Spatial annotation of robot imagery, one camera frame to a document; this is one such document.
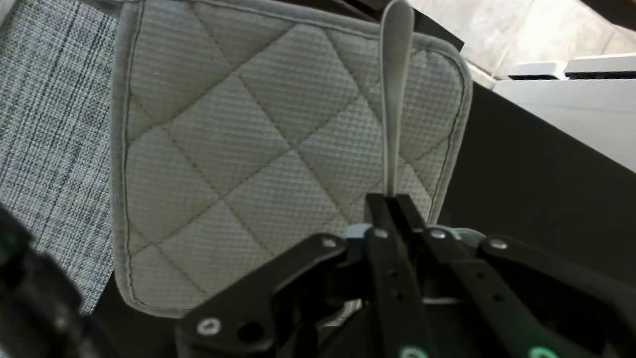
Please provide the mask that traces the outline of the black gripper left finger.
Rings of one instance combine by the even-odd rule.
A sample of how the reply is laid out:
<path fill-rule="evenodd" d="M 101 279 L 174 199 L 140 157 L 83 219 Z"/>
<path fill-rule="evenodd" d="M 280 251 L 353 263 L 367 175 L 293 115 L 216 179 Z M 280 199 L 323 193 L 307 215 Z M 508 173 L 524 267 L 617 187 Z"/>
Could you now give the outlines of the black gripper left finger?
<path fill-rule="evenodd" d="M 186 312 L 178 358 L 433 358 L 425 223 L 405 195 L 367 195 L 359 237 L 315 233 Z"/>

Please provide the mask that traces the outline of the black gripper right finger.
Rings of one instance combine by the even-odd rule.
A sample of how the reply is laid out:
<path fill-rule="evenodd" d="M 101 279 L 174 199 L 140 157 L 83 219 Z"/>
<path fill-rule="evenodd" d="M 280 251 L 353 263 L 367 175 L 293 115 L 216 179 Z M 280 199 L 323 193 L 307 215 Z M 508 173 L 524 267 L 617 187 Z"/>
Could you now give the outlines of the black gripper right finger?
<path fill-rule="evenodd" d="M 516 239 L 433 227 L 393 199 L 423 263 L 437 267 L 484 330 L 490 358 L 636 358 L 636 293 Z"/>

